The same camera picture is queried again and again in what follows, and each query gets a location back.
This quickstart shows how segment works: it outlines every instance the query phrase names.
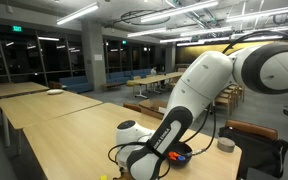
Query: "table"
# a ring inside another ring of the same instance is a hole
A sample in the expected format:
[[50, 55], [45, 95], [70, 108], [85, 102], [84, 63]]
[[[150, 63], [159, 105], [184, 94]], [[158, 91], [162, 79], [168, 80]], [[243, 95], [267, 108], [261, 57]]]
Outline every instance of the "table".
[[[0, 99], [0, 108], [3, 111], [5, 145], [10, 145], [8, 120], [14, 129], [21, 130], [24, 127], [101, 103], [101, 101], [68, 91], [56, 95], [48, 95], [46, 92], [41, 92]], [[19, 154], [20, 136], [21, 131], [19, 131]]]
[[[152, 83], [155, 83], [155, 82], [159, 82], [159, 81], [163, 81], [163, 80], [166, 80], [166, 79], [171, 79], [171, 78], [174, 78], [174, 77], [179, 77], [179, 76], [182, 76], [183, 75], [183, 72], [173, 72], [173, 73], [168, 73], [168, 74], [164, 74], [164, 75], [157, 75], [157, 76], [152, 76], [152, 77], [147, 77], [147, 78], [143, 78], [143, 79], [136, 79], [136, 80], [132, 80], [131, 82], [134, 82], [138, 85], [140, 85], [140, 94], [137, 94], [135, 95], [135, 97], [143, 97], [143, 98], [147, 98], [147, 96], [144, 96], [142, 94], [142, 85], [148, 85], [148, 84], [152, 84]], [[153, 90], [154, 92], [157, 92], [157, 93], [161, 93], [159, 91], [156, 91], [155, 90], [155, 86], [153, 86]]]
[[[109, 161], [107, 153], [116, 143], [115, 130], [123, 121], [135, 120], [155, 129], [160, 121], [118, 105], [105, 103], [61, 116], [23, 129], [48, 180], [89, 180], [119, 177], [118, 166]], [[186, 138], [193, 134], [187, 131]], [[199, 134], [188, 144], [204, 148], [210, 137]], [[241, 149], [225, 153], [216, 147], [192, 160], [183, 169], [171, 169], [165, 179], [235, 180]], [[167, 165], [161, 168], [165, 172]]]
[[104, 91], [104, 88], [111, 88], [111, 87], [116, 87], [116, 86], [119, 86], [121, 87], [121, 85], [123, 85], [123, 83], [121, 82], [112, 82], [112, 83], [105, 83], [105, 84], [102, 84], [102, 92]]
[[[10, 96], [17, 96], [27, 93], [34, 93], [40, 91], [46, 91], [49, 88], [46, 86], [42, 86], [40, 84], [34, 82], [25, 82], [25, 83], [9, 83], [0, 85], [0, 99]], [[2, 123], [2, 116], [0, 110], [0, 124]]]

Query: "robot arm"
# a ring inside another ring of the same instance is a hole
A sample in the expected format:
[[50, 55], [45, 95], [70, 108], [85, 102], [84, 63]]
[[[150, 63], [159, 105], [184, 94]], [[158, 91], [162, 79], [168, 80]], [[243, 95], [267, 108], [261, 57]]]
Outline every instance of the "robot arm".
[[259, 93], [288, 92], [288, 43], [245, 48], [231, 58], [215, 51], [197, 58], [173, 89], [155, 133], [145, 146], [126, 152], [126, 168], [132, 177], [155, 180], [169, 148], [233, 80]]

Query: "exit sign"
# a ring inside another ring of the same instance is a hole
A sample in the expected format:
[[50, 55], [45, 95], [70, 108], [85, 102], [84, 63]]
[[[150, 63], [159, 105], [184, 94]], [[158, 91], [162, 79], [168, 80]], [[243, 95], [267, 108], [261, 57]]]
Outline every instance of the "exit sign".
[[21, 26], [13, 26], [13, 31], [14, 32], [23, 32], [23, 29]]

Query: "tape roll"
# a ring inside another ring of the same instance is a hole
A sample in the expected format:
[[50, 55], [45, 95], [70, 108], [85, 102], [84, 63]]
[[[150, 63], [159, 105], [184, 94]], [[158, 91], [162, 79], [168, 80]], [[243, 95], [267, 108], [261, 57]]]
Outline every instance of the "tape roll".
[[217, 148], [219, 148], [220, 150], [231, 153], [234, 151], [234, 147], [235, 147], [234, 141], [225, 137], [218, 138]]

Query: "black bowl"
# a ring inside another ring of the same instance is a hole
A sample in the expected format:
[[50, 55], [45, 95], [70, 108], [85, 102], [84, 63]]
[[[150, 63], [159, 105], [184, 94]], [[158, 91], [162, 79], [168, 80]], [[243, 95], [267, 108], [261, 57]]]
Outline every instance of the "black bowl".
[[174, 145], [172, 148], [170, 148], [170, 152], [176, 152], [177, 154], [184, 155], [184, 159], [182, 158], [177, 158], [176, 160], [171, 159], [170, 156], [168, 155], [167, 158], [173, 167], [184, 167], [192, 158], [192, 156], [185, 156], [187, 153], [191, 153], [192, 149], [190, 146], [188, 146], [185, 143], [179, 143]]

